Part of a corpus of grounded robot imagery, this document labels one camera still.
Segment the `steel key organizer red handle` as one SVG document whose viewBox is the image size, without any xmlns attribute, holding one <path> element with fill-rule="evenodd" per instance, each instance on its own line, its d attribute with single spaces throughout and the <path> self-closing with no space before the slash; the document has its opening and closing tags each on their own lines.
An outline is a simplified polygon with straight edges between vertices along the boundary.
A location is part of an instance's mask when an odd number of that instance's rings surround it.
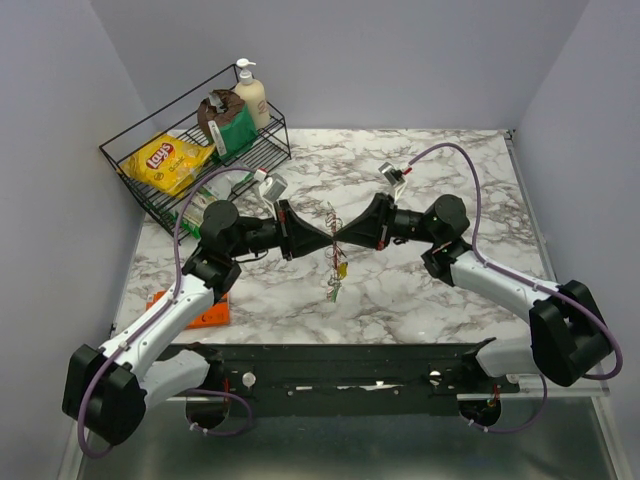
<svg viewBox="0 0 640 480">
<path fill-rule="evenodd" d="M 343 223 L 342 220 L 337 215 L 337 212 L 333 205 L 328 202 L 327 203 L 327 211 L 325 214 L 325 227 L 331 235 L 334 235 L 341 227 Z M 338 243 L 333 240 L 331 245 L 325 251 L 325 258 L 329 261 L 329 265 L 337 269 L 339 265 L 343 262 L 343 258 L 345 257 L 344 253 L 341 250 L 341 247 Z"/>
</svg>

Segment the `yellow key tag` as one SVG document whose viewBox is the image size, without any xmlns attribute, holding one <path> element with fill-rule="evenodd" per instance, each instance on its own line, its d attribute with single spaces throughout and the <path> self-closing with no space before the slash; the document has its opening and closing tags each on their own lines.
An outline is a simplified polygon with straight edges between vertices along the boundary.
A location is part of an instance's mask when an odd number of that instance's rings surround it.
<svg viewBox="0 0 640 480">
<path fill-rule="evenodd" d="M 337 267 L 337 275 L 340 280 L 343 280 L 348 274 L 348 263 L 341 262 Z"/>
</svg>

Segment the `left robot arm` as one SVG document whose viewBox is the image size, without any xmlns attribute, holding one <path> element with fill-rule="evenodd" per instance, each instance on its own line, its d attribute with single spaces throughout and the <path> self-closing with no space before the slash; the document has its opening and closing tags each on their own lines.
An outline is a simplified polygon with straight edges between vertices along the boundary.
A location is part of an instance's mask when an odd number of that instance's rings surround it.
<svg viewBox="0 0 640 480">
<path fill-rule="evenodd" d="M 220 368 L 196 353 L 177 361 L 157 359 L 196 316 L 218 303 L 241 274 L 238 257 L 277 248 L 291 260 L 329 246 L 326 232 L 302 220 L 286 200 L 272 217 L 240 215 L 234 203 L 215 201 L 205 210 L 200 241 L 186 261 L 177 263 L 174 284 L 128 330 L 98 348 L 80 346 L 69 360 L 63 412 L 76 420 L 83 453 L 91 458 L 85 433 L 91 431 L 110 447 L 123 443 L 151 407 L 151 396 L 166 399 L 194 388 L 214 393 Z"/>
</svg>

